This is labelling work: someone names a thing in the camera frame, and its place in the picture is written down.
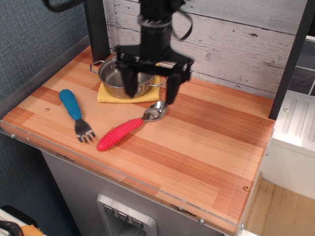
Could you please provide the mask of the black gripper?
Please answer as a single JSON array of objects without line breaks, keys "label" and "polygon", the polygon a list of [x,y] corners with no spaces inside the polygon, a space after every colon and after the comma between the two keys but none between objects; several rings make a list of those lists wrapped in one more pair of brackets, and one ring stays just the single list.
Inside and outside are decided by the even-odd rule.
[{"label": "black gripper", "polygon": [[138,45],[117,45],[117,66],[121,71],[125,91],[134,98],[138,89],[138,73],[158,74],[167,80],[166,103],[173,104],[182,81],[191,77],[193,59],[170,47],[173,32],[171,22],[141,22],[141,42]]}]

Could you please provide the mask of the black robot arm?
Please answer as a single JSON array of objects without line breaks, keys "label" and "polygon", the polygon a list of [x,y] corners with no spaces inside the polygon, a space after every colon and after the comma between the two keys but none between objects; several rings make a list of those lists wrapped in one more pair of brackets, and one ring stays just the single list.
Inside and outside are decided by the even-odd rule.
[{"label": "black robot arm", "polygon": [[172,16],[180,12],[183,0],[142,0],[138,22],[141,42],[138,45],[117,45],[117,66],[121,72],[128,96],[137,93],[137,75],[140,72],[162,75],[167,78],[166,102],[175,101],[180,85],[191,78],[193,59],[175,52],[170,47]]}]

